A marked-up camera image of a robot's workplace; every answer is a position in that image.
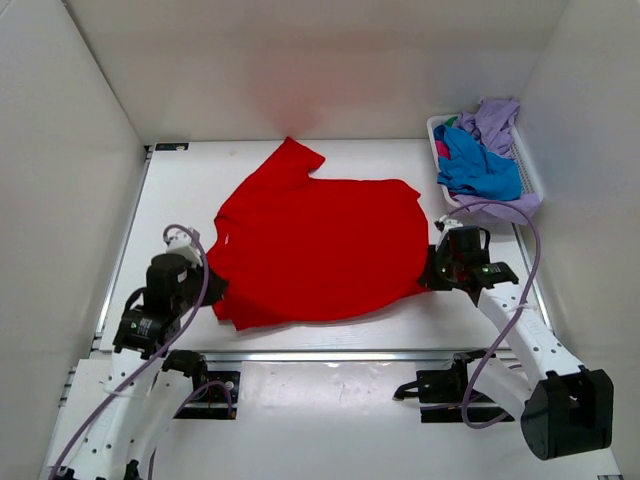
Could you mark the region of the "red t shirt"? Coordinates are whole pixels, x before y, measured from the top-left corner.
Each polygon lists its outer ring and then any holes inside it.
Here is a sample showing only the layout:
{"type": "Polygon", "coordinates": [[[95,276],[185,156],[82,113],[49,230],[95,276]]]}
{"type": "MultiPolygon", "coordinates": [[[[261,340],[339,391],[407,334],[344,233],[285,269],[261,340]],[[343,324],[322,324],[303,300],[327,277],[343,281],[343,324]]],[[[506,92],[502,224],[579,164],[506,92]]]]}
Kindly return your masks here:
{"type": "Polygon", "coordinates": [[[400,179],[317,179],[325,159],[286,138],[223,203],[207,253],[236,330],[362,316],[425,292],[428,222],[400,179]]]}

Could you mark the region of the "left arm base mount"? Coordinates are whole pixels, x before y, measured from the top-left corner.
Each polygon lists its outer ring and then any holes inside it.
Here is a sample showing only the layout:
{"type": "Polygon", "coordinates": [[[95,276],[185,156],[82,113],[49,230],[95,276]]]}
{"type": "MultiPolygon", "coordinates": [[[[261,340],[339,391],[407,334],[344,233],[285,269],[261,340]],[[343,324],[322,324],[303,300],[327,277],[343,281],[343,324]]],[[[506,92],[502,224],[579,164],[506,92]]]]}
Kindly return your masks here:
{"type": "Polygon", "coordinates": [[[174,418],[185,420],[235,420],[237,418],[241,372],[211,367],[204,355],[174,350],[164,360],[162,372],[178,372],[190,382],[189,395],[182,399],[174,418]]]}

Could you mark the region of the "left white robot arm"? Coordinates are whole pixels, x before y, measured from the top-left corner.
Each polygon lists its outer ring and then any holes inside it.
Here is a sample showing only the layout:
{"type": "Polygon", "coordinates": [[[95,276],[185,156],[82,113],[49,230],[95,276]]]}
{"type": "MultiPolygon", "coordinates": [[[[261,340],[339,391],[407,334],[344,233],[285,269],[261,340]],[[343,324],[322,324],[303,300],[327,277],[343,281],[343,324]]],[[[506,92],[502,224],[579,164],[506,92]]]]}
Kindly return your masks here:
{"type": "Polygon", "coordinates": [[[204,355],[173,345],[225,288],[206,260],[177,253],[151,260],[144,286],[125,303],[103,398],[63,447],[50,478],[143,478],[160,435],[212,385],[204,355]]]}

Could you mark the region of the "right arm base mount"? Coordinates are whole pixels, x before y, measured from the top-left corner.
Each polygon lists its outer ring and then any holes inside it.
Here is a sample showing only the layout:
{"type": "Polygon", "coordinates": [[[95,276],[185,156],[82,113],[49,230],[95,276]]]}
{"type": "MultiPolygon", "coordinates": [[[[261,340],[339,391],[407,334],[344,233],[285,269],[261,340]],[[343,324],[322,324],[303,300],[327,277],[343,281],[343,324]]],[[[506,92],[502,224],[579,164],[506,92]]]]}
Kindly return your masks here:
{"type": "MultiPolygon", "coordinates": [[[[448,369],[418,370],[413,381],[400,385],[393,394],[394,401],[417,399],[423,424],[462,423],[461,407],[470,375],[467,365],[480,360],[485,350],[457,353],[448,369]]],[[[472,391],[467,410],[472,423],[486,423],[497,417],[511,423],[514,418],[484,394],[472,391]]]]}

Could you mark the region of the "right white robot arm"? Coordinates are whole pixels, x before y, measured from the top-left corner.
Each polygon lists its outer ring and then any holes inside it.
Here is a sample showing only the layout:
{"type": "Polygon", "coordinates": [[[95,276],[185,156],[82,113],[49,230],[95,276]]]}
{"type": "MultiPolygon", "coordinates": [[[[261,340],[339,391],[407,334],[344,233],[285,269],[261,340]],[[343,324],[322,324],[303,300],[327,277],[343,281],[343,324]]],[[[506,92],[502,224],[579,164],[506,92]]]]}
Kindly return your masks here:
{"type": "Polygon", "coordinates": [[[460,400],[478,393],[518,421],[541,460],[607,449],[612,443],[614,386],[590,370],[547,328],[519,278],[490,259],[488,230],[439,220],[424,272],[434,291],[460,290],[496,327],[519,362],[510,368],[490,350],[460,352],[438,378],[460,400]]]}

